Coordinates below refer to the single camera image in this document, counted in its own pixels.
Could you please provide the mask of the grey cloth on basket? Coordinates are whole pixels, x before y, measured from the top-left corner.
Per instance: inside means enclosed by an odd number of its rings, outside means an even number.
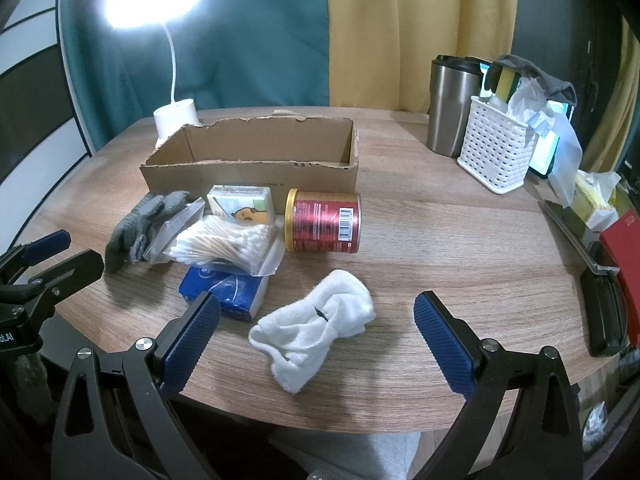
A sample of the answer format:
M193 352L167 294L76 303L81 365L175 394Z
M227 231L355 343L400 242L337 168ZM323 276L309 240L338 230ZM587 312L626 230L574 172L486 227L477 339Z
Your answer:
M548 100L566 103L572 107L577 105L577 92L574 84L547 74L533 62L515 54L500 55L489 65L484 83L486 90L497 91L500 74L504 68L536 80Z

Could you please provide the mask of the black case on table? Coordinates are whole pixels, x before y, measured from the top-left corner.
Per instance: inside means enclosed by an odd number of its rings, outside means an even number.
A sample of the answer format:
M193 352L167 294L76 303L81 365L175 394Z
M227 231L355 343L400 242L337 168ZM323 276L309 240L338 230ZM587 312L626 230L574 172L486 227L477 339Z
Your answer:
M588 324L590 356L615 356L628 344L628 321L617 274L620 269L604 262L604 250L599 237L570 207L543 200L542 211L554 222L574 247L585 271L580 274Z

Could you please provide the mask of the stainless steel tumbler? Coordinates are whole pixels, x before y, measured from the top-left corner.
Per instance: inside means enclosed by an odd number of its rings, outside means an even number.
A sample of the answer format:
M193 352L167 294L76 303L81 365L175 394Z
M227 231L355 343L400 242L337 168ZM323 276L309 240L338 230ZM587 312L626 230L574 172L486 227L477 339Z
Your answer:
M462 149L472 97L480 95L484 74L478 58L437 55L432 61L426 146L457 158Z

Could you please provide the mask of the clear plastic bag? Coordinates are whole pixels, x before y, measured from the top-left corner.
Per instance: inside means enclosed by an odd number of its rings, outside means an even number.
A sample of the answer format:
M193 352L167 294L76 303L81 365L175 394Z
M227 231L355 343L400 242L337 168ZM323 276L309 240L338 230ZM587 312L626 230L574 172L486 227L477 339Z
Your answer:
M535 79L523 77L508 102L506 114L535 133L529 169L547 179L563 207L574 200L582 147L566 116L567 104L549 101Z

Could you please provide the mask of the white sock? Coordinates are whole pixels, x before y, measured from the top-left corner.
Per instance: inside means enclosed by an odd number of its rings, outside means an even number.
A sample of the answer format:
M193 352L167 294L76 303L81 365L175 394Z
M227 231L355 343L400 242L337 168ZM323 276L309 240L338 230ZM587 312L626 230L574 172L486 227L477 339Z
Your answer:
M358 336L375 319L372 297L355 275L334 270L307 296L261 318L248 341L270 359L274 380L299 393L337 339Z

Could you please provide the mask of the open cardboard box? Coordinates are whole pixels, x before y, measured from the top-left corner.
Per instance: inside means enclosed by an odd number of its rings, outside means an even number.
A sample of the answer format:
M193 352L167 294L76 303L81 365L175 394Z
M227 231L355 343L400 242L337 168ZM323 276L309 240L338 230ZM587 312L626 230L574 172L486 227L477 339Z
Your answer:
M288 191L352 193L359 136L349 118L271 115L185 125L140 166L151 192L206 195L215 185L266 186L281 212Z

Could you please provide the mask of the green tissue pack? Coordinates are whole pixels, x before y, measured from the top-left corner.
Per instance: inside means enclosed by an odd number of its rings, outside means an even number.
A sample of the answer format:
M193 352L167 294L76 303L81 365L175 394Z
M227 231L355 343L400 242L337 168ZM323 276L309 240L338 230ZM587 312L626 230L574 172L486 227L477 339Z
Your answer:
M206 200L218 217L265 224L276 218L268 186L214 185Z

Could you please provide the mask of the blue tissue pack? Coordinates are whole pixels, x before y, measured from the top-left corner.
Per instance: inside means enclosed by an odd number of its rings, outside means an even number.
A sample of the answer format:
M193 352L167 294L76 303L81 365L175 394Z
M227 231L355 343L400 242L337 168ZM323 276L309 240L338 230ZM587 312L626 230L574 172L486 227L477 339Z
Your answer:
M252 320L264 303L269 278L222 272L191 266L178 291L192 302L201 292L211 292L219 301L223 315L242 321Z

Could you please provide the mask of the red book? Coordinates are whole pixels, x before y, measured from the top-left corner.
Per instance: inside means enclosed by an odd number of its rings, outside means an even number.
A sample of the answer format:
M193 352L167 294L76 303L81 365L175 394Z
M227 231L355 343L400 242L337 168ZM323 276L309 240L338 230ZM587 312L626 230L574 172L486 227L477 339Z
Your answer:
M640 235L639 216L628 210L600 235L608 256L620 269L618 280L627 305L628 338L639 347Z

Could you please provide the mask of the bag of cotton swabs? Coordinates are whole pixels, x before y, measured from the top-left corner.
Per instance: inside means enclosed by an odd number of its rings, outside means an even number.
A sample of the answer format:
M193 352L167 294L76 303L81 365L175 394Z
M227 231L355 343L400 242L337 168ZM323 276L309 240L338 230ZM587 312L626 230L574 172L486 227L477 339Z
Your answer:
M285 246L276 224L254 223L208 214L180 232L164 249L175 262L199 268L233 268L251 276L279 269Z

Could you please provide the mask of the grey knitted glove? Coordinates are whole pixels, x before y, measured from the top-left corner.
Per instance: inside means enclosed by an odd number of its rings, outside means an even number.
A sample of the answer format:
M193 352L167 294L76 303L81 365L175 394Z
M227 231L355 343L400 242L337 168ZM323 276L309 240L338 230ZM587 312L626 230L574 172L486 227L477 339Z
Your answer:
M105 272L115 273L125 263L138 263L150 244L152 226L182 211L188 198L186 191L175 191L168 195L145 194L114 227L105 246Z

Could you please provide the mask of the white desk lamp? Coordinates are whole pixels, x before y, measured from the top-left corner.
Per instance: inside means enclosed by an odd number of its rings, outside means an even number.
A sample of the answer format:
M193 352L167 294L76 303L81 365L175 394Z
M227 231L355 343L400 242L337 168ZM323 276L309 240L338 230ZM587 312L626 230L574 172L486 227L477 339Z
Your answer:
M145 26L160 26L169 47L171 80L169 102L153 112L157 133L155 146L160 148L184 126L198 126L198 111L194 99L179 100L177 90L177 53L168 24L183 18L201 0L103 0L103 13L114 29L130 30Z

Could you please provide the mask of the yellow curtain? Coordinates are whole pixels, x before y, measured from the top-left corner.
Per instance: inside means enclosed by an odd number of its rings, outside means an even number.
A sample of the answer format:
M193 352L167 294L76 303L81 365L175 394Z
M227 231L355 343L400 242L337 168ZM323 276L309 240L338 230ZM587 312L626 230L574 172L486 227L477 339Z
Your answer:
M510 52L518 0L328 0L329 99L425 113L437 55Z

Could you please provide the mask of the small clear zip bag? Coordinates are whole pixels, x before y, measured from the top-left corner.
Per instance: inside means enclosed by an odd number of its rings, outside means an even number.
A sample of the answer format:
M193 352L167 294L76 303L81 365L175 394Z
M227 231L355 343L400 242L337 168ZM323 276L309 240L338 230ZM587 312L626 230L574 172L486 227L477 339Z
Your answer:
M186 205L178 214L164 221L146 248L143 259L149 264L168 263L170 261L168 250L174 244L177 236L198 222L203 217L204 211L205 200L198 198L193 203Z

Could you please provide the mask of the red gold tin can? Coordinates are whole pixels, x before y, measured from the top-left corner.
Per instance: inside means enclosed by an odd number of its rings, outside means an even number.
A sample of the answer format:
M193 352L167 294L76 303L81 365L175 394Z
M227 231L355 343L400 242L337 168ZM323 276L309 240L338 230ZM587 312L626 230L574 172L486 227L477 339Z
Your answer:
M283 232L289 252L356 254L361 234L360 195L291 188L285 202Z

